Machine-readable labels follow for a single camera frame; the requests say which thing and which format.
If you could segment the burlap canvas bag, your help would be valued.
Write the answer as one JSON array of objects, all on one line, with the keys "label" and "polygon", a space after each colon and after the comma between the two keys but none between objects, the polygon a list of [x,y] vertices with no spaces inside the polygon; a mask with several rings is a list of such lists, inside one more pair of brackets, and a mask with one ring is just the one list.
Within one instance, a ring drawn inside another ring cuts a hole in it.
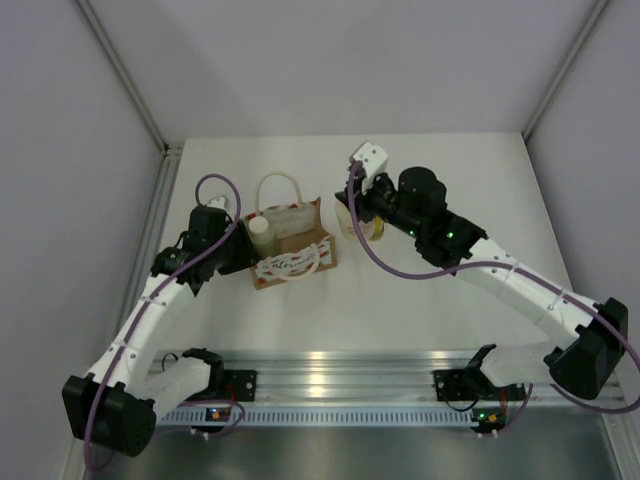
[{"label": "burlap canvas bag", "polygon": [[244,218],[248,230],[249,220],[255,216],[266,218],[278,239],[279,254],[261,258],[250,268],[253,286],[263,290],[283,283],[301,281],[309,276],[337,266],[335,237],[323,226],[321,199],[305,201],[297,180],[281,171],[270,172],[266,178],[282,177],[294,188],[291,202],[263,207],[260,189],[254,199],[254,212]]}]

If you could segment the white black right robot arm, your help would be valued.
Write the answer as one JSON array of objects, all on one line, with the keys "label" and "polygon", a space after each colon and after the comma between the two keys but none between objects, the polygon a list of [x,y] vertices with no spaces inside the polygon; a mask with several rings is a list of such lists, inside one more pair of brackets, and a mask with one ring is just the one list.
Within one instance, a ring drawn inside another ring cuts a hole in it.
[{"label": "white black right robot arm", "polygon": [[628,341],[624,304],[577,295],[517,261],[484,229],[449,210],[446,188],[432,171],[412,167],[393,182],[356,162],[336,198],[347,206],[353,224],[379,217],[411,237],[417,253],[434,268],[425,279],[451,275],[466,281],[546,335],[540,343],[481,347],[460,373],[475,396],[488,397],[515,384],[548,383],[585,405],[598,397],[623,356],[639,359]]}]

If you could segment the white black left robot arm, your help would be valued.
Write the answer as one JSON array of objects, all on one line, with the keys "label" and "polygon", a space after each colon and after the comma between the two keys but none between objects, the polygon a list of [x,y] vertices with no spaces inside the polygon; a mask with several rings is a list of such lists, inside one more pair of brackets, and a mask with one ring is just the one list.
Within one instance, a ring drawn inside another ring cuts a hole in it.
[{"label": "white black left robot arm", "polygon": [[169,369],[150,375],[161,343],[214,275],[259,260],[246,225],[225,208],[198,205],[178,242],[154,259],[143,293],[101,358],[82,376],[70,376],[62,399],[75,438],[128,457],[149,444],[156,425],[192,397],[226,390],[224,362],[205,348],[186,350]]}]

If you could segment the cream pump lotion bottle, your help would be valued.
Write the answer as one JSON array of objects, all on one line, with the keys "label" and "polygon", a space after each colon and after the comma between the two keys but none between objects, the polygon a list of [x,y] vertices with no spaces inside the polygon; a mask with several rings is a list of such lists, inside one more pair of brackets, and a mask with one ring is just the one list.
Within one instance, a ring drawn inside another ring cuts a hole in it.
[{"label": "cream pump lotion bottle", "polygon": [[[336,200],[334,210],[342,235],[350,241],[358,241],[358,236],[348,207],[340,200]],[[364,238],[366,240],[372,240],[376,233],[376,221],[372,220],[370,222],[363,222],[359,220],[358,225]]]}]

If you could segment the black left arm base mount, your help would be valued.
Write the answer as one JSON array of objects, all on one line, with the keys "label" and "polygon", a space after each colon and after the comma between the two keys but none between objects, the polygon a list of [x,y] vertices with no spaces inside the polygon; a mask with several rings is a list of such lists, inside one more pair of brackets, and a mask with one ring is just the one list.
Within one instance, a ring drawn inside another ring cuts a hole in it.
[{"label": "black left arm base mount", "polygon": [[222,384],[223,397],[237,402],[254,402],[257,379],[255,370],[226,370]]}]

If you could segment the white-capped pale green bottle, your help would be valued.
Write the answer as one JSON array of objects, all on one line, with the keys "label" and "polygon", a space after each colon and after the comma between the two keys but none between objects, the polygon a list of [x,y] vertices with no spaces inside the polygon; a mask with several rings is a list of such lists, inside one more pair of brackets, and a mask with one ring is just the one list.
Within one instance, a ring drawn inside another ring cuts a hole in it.
[{"label": "white-capped pale green bottle", "polygon": [[251,218],[248,230],[253,246],[261,258],[275,257],[279,254],[278,239],[266,218],[263,216]]}]

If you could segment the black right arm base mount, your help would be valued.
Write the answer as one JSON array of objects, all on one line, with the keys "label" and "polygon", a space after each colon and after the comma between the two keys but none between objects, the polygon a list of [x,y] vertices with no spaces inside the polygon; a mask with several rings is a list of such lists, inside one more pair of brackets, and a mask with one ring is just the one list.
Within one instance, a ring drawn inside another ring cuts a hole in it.
[{"label": "black right arm base mount", "polygon": [[472,402],[507,400],[521,401],[526,397],[523,386],[511,384],[496,387],[479,373],[466,368],[434,370],[432,372],[439,402]]}]

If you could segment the yellow oil bottle red cap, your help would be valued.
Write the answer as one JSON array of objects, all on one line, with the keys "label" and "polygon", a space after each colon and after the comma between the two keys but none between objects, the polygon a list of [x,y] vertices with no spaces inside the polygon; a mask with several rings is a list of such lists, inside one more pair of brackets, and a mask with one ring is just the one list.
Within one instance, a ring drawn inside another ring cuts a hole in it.
[{"label": "yellow oil bottle red cap", "polygon": [[370,222],[370,235],[369,235],[368,239],[370,241],[379,240],[384,234],[384,228],[385,228],[384,221],[380,217],[376,216]]}]

